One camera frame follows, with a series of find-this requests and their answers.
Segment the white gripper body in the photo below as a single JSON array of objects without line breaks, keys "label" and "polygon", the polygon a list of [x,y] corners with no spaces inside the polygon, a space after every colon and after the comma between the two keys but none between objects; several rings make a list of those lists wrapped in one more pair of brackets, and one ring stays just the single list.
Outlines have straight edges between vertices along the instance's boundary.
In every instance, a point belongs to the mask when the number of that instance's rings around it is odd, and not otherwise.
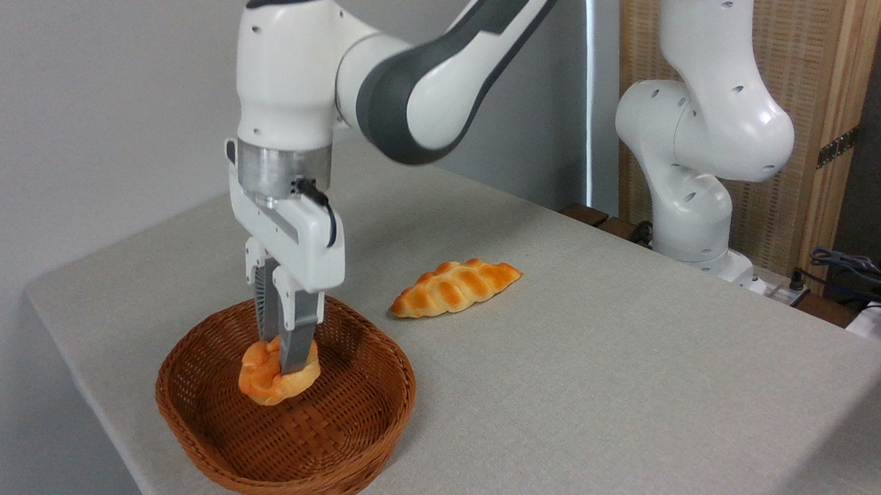
[{"label": "white gripper body", "polygon": [[332,146],[313,151],[267,149],[228,139],[231,208],[298,288],[324,292],[345,279],[344,229],[331,205]]}]

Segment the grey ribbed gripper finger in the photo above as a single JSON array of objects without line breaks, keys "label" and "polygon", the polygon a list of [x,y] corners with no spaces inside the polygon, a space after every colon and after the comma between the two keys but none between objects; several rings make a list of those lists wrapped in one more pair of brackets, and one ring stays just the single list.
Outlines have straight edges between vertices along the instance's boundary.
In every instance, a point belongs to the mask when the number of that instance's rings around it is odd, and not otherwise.
[{"label": "grey ribbed gripper finger", "polygon": [[255,237],[246,242],[245,251],[245,272],[254,293],[259,337],[262,341],[271,341],[279,336],[282,323],[280,297],[274,281],[274,270],[279,264]]},{"label": "grey ribbed gripper finger", "polygon": [[273,284],[275,318],[279,320],[280,372],[285,376],[306,366],[313,332],[324,321],[325,293],[299,289],[284,267],[273,270]]}]

